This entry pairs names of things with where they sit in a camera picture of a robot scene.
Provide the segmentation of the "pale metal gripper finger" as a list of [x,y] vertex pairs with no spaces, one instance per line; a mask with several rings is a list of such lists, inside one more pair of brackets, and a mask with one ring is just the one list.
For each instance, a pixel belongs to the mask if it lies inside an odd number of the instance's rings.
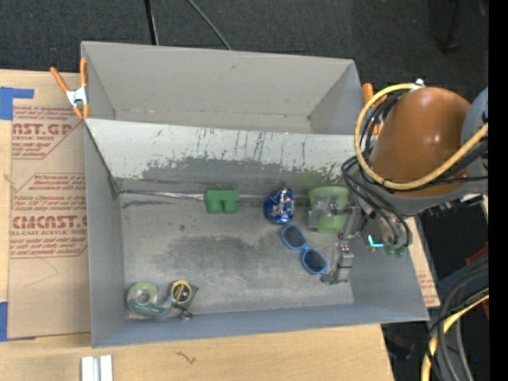
[[354,257],[355,255],[348,244],[335,244],[329,271],[321,276],[321,281],[328,285],[348,282]]
[[351,206],[342,204],[337,196],[317,196],[308,213],[311,229],[343,229]]

